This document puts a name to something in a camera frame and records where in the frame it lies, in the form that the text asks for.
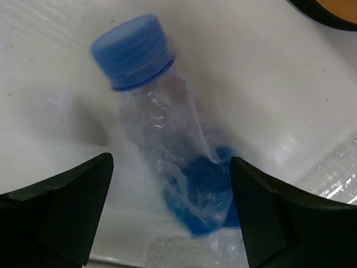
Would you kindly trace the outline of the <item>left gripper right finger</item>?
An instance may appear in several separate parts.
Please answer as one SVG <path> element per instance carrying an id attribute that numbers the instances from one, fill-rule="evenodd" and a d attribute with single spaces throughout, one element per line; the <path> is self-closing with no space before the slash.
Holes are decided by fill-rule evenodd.
<path id="1" fill-rule="evenodd" d="M 329 200 L 234 157 L 230 178 L 250 267 L 355 267 L 356 206 Z"/>

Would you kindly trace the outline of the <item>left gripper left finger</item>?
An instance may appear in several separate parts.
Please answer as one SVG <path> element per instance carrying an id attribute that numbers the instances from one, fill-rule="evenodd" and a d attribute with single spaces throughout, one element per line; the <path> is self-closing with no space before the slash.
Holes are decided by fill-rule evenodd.
<path id="1" fill-rule="evenodd" d="M 1 267 L 83 267 L 114 169 L 105 152 L 1 195 Z"/>

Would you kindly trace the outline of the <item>blue label blue cap bottle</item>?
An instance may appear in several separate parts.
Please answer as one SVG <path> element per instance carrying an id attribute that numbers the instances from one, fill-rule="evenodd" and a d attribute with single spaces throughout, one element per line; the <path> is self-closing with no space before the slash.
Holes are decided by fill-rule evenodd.
<path id="1" fill-rule="evenodd" d="M 91 54 L 123 97 L 120 129 L 148 164 L 168 211 L 226 266 L 247 267 L 229 172 L 237 152 L 176 70 L 157 16 L 113 28 Z"/>

